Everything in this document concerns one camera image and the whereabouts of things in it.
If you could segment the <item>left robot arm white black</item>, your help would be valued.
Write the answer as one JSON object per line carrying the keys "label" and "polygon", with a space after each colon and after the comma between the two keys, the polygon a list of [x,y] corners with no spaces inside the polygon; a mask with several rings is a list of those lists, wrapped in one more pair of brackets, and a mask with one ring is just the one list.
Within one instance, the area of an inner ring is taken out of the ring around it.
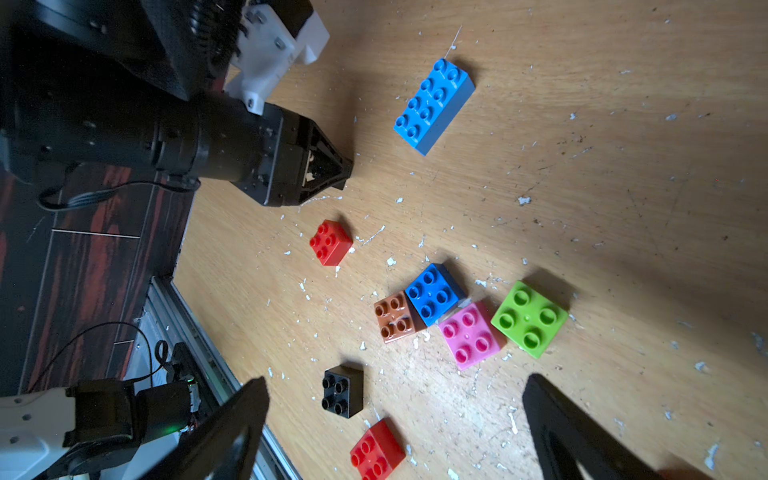
{"label": "left robot arm white black", "polygon": [[[353,168],[315,121],[273,104],[255,114],[221,93],[190,102],[64,103],[47,95],[37,107],[44,131],[39,149],[64,153],[69,170],[90,159],[134,160],[192,183],[226,180],[261,205],[281,207],[341,188]],[[185,428],[192,400],[186,380],[140,391],[130,380],[93,380],[5,397],[1,475],[58,479],[122,465],[141,445]],[[265,381],[249,381],[148,477],[202,479],[241,445],[237,475],[246,478],[268,407]]]}

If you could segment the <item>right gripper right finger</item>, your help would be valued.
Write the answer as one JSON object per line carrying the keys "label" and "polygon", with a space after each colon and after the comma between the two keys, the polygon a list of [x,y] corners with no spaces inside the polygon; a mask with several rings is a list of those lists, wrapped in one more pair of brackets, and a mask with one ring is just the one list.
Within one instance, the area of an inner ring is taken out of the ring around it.
{"label": "right gripper right finger", "polygon": [[527,379],[523,405],[545,479],[659,479],[543,375]]}

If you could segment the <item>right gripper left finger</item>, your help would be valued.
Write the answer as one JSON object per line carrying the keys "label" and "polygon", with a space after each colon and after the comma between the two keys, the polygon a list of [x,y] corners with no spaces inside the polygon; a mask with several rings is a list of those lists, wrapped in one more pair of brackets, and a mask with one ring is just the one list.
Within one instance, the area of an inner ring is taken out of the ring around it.
{"label": "right gripper left finger", "polygon": [[266,380],[249,380],[143,477],[249,479],[268,408]]}

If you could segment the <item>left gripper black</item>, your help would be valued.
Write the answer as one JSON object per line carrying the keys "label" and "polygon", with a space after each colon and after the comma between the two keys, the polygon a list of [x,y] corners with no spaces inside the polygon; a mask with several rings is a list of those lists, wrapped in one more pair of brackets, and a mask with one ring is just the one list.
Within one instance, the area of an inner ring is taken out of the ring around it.
{"label": "left gripper black", "polygon": [[272,104],[254,115],[224,94],[22,90],[1,111],[1,161],[26,183],[54,164],[103,163],[229,181],[279,207],[343,190],[353,169],[306,118]]}

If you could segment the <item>light blue long lego brick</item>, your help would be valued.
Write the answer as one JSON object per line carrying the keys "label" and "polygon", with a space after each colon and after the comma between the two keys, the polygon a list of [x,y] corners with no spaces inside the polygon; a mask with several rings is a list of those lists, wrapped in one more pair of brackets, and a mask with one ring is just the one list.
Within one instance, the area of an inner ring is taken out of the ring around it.
{"label": "light blue long lego brick", "polygon": [[439,59],[395,120],[394,131],[426,156],[475,91],[468,73]]}

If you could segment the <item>red lego brick small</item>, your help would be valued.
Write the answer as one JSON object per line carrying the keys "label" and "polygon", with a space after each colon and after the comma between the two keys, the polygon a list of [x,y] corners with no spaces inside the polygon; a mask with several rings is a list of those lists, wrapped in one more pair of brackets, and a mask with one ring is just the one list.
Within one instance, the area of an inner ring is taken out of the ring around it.
{"label": "red lego brick small", "polygon": [[343,226],[336,221],[323,221],[309,245],[323,266],[338,266],[353,242]]}

